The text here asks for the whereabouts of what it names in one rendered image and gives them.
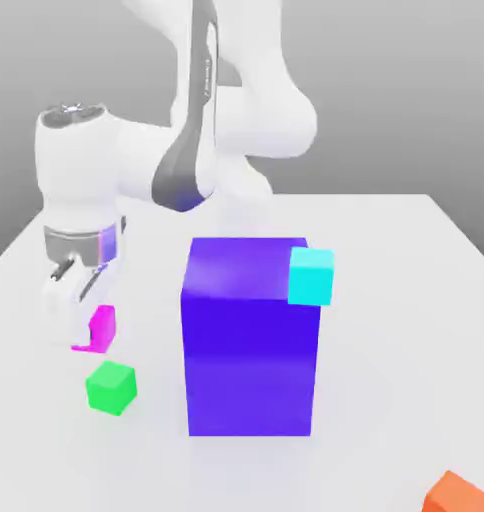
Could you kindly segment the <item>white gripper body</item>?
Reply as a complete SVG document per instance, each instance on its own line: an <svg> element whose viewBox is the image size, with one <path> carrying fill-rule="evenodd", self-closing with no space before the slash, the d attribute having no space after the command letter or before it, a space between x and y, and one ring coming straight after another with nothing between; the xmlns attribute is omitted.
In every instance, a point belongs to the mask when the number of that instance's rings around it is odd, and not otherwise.
<svg viewBox="0 0 484 512"><path fill-rule="evenodd" d="M88 267L80 255L67 255L53 268L42 289L42 314L59 344L90 344L90 320L114 274L114 263Z"/></svg>

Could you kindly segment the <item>small magenta cube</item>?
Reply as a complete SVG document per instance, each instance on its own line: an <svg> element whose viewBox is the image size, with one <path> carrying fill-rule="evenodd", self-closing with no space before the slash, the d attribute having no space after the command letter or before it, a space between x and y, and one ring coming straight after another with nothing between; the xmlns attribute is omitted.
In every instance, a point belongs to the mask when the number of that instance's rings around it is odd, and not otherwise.
<svg viewBox="0 0 484 512"><path fill-rule="evenodd" d="M100 305L89 324L89 343L72 345L71 349L78 352L105 354L116 335L116 312L112 305Z"/></svg>

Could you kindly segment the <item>small green cube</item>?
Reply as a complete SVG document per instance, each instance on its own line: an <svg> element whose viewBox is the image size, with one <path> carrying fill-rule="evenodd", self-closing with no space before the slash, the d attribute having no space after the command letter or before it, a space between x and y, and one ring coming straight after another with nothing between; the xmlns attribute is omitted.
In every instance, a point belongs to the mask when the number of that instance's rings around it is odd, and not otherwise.
<svg viewBox="0 0 484 512"><path fill-rule="evenodd" d="M137 396L135 369L110 360L103 361L85 384L89 406L114 416L121 416Z"/></svg>

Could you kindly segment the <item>small cyan cube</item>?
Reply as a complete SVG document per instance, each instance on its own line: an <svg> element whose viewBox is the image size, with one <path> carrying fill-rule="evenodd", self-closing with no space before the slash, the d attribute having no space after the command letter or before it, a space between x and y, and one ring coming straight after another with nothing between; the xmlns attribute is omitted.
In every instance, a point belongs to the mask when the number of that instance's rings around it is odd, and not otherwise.
<svg viewBox="0 0 484 512"><path fill-rule="evenodd" d="M294 305L328 306L332 300L334 252L293 247L289 265L288 302Z"/></svg>

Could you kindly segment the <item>small orange cube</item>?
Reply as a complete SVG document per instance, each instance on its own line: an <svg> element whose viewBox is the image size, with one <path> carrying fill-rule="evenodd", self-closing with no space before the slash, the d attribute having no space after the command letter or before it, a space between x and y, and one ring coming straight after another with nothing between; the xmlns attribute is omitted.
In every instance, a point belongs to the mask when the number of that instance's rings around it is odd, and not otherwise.
<svg viewBox="0 0 484 512"><path fill-rule="evenodd" d="M427 492L421 512L484 512L484 491L446 471Z"/></svg>

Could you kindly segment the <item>large purple box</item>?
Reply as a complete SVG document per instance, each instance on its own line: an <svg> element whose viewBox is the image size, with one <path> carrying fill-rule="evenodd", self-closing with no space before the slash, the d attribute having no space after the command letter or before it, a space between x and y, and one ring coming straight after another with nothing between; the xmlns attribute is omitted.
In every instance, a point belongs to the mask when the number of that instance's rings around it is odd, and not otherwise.
<svg viewBox="0 0 484 512"><path fill-rule="evenodd" d="M303 238L197 237L181 291L192 436L307 436L321 310L288 301Z"/></svg>

